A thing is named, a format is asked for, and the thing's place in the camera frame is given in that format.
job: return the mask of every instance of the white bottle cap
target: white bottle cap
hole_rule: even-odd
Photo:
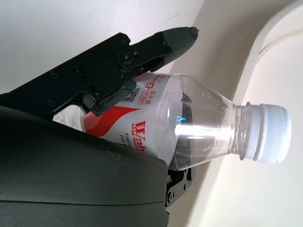
[[[243,158],[280,163],[287,155],[291,137],[288,111],[277,105],[251,105],[250,131]]]

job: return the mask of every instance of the bottle neck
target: bottle neck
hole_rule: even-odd
[[[236,106],[234,133],[230,153],[243,160],[247,149],[250,131],[250,104]]]

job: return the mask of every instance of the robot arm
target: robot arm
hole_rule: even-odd
[[[133,80],[186,52],[197,29],[175,28],[129,45],[117,34],[0,96],[1,227],[165,227],[165,211],[194,170],[50,121],[68,105],[102,115]]]

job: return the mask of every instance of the bottle label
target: bottle label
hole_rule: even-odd
[[[83,131],[146,152],[169,164],[173,152],[163,158],[161,151],[156,149],[154,125],[159,100],[170,77],[145,73],[135,78],[137,87],[130,95],[100,117],[92,113],[83,117]]]

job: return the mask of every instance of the qr code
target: qr code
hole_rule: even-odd
[[[121,102],[133,102],[134,98],[137,96],[140,88],[135,88],[131,94],[126,96]]]

